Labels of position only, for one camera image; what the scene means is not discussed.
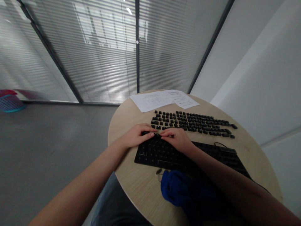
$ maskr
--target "white wall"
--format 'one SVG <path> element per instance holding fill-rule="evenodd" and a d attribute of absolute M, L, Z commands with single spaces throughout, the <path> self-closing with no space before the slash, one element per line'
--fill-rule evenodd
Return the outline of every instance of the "white wall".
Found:
<path fill-rule="evenodd" d="M 279 179 L 284 204 L 301 217 L 301 2 L 264 3 L 235 1 L 192 95 L 255 138 Z"/>
<path fill-rule="evenodd" d="M 235 0 L 191 91 L 210 102 L 283 0 Z"/>

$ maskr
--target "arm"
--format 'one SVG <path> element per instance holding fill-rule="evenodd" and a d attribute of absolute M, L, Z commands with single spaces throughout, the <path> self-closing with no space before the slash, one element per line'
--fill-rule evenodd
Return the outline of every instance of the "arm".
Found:
<path fill-rule="evenodd" d="M 197 148 L 183 129 L 166 129 L 161 136 L 193 160 L 251 224 L 301 225 L 291 211 L 258 184 Z"/>
<path fill-rule="evenodd" d="M 142 131 L 157 130 L 146 123 L 134 126 L 57 194 L 29 225 L 82 225 L 126 150 L 154 136 L 141 136 Z"/>

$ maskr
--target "paper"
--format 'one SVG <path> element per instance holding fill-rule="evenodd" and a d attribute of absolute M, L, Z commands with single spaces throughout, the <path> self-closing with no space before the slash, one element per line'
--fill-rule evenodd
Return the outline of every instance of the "paper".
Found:
<path fill-rule="evenodd" d="M 148 112 L 159 107 L 172 104 L 173 100 L 168 98 L 164 91 L 138 94 L 130 96 L 141 112 Z"/>
<path fill-rule="evenodd" d="M 191 99 L 187 94 L 179 90 L 165 90 L 163 91 L 167 97 L 172 99 L 179 107 L 187 109 L 193 106 L 200 105 L 198 102 Z"/>

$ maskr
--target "hand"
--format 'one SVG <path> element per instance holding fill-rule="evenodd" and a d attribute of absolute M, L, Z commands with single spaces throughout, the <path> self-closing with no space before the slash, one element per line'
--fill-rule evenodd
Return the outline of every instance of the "hand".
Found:
<path fill-rule="evenodd" d="M 155 135 L 154 133 L 147 133 L 141 136 L 141 132 L 143 131 L 157 132 L 156 129 L 152 128 L 151 125 L 147 123 L 135 125 L 129 131 L 127 131 L 126 134 L 119 138 L 121 145 L 125 148 L 132 148 L 138 146 L 142 142 L 152 138 Z"/>
<path fill-rule="evenodd" d="M 183 129 L 165 129 L 160 133 L 160 135 L 162 136 L 162 140 L 167 141 L 183 154 L 186 154 L 195 147 Z"/>

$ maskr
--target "finger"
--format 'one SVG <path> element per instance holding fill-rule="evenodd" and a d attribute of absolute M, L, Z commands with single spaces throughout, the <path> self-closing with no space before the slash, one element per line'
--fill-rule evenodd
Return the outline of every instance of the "finger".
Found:
<path fill-rule="evenodd" d="M 162 137 L 174 136 L 175 133 L 173 131 L 167 131 L 165 133 L 160 133 Z"/>
<path fill-rule="evenodd" d="M 151 127 L 151 125 L 150 124 L 148 124 L 148 123 L 141 123 L 141 124 L 139 124 L 140 126 L 148 126 L 148 127 Z"/>
<path fill-rule="evenodd" d="M 141 143 L 151 139 L 154 135 L 155 135 L 154 133 L 147 133 L 147 134 L 141 136 L 140 137 Z"/>
<path fill-rule="evenodd" d="M 161 137 L 161 139 L 167 141 L 171 145 L 173 145 L 173 143 L 175 142 L 174 138 L 171 137 Z"/>
<path fill-rule="evenodd" d="M 148 127 L 148 126 L 142 126 L 141 131 L 153 131 L 157 132 L 158 130 L 154 129 L 153 127 Z"/>
<path fill-rule="evenodd" d="M 163 130 L 160 134 L 162 135 L 162 134 L 170 133 L 171 132 L 171 133 L 173 133 L 172 135 L 175 135 L 176 131 L 177 131 L 177 129 L 175 129 L 175 128 L 169 128 L 169 129 Z"/>

